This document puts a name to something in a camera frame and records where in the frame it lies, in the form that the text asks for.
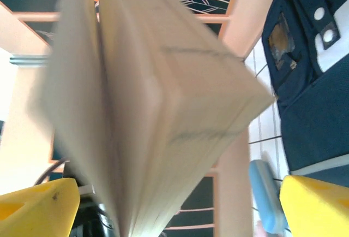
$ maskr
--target yellow plastic piece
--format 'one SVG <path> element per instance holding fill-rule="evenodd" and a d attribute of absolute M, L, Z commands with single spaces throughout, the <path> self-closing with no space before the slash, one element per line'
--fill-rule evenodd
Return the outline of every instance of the yellow plastic piece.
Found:
<path fill-rule="evenodd" d="M 80 203 L 74 179 L 0 196 L 0 237 L 67 237 Z"/>
<path fill-rule="evenodd" d="M 294 237 L 349 236 L 349 188 L 289 175 L 280 200 Z"/>

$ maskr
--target blue backpack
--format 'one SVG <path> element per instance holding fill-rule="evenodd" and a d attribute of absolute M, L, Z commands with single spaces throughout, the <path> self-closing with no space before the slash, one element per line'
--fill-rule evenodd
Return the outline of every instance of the blue backpack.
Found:
<path fill-rule="evenodd" d="M 349 187 L 349 0 L 273 0 L 262 43 L 291 173 Z"/>

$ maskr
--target book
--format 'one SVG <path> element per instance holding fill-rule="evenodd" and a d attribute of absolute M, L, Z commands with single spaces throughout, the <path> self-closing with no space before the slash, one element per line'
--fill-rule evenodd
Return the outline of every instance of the book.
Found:
<path fill-rule="evenodd" d="M 178 0 L 60 0 L 42 115 L 117 236 L 157 237 L 272 102 Z"/>

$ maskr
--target white tiled floor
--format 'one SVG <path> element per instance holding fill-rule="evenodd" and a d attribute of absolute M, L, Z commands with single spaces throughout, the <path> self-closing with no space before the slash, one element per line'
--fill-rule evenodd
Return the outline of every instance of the white tiled floor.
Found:
<path fill-rule="evenodd" d="M 272 93 L 267 61 L 264 55 L 261 40 L 259 40 L 246 58 L 245 65 L 265 84 Z M 285 158 L 282 140 L 280 138 L 280 117 L 276 102 L 254 119 L 249 126 L 250 159 L 262 159 L 267 161 L 272 169 L 275 183 L 280 187 L 281 180 L 288 174 L 288 166 Z M 253 228 L 260 219 L 254 197 L 251 197 Z M 282 237 L 291 237 L 292 234 L 284 231 Z"/>

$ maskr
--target black cable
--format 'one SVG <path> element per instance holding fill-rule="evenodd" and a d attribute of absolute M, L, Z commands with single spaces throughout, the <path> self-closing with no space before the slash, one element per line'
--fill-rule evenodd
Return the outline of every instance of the black cable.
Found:
<path fill-rule="evenodd" d="M 55 169 L 57 169 L 59 166 L 61 166 L 61 165 L 62 165 L 63 163 L 65 163 L 66 161 L 67 161 L 66 158 L 62 158 L 62 159 L 58 160 L 55 164 L 53 164 L 53 165 L 50 166 L 47 170 L 44 171 L 44 173 L 40 176 L 40 178 L 38 178 L 38 180 L 35 182 L 34 185 L 39 185 L 39 184 L 41 184 L 47 176 L 50 176 L 50 174 L 51 174 Z"/>

